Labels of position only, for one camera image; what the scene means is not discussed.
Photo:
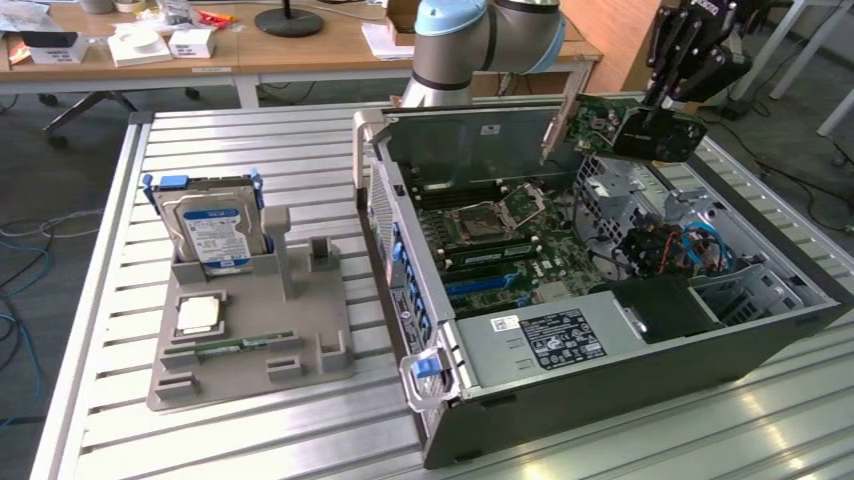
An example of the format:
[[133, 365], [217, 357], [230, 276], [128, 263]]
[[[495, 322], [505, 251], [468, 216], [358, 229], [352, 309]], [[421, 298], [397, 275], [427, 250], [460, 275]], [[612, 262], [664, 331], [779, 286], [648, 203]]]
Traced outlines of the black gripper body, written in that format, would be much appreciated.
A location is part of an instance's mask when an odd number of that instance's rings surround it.
[[711, 60], [741, 64], [741, 46], [733, 33], [736, 1], [681, 1], [679, 35], [679, 74], [693, 75]]

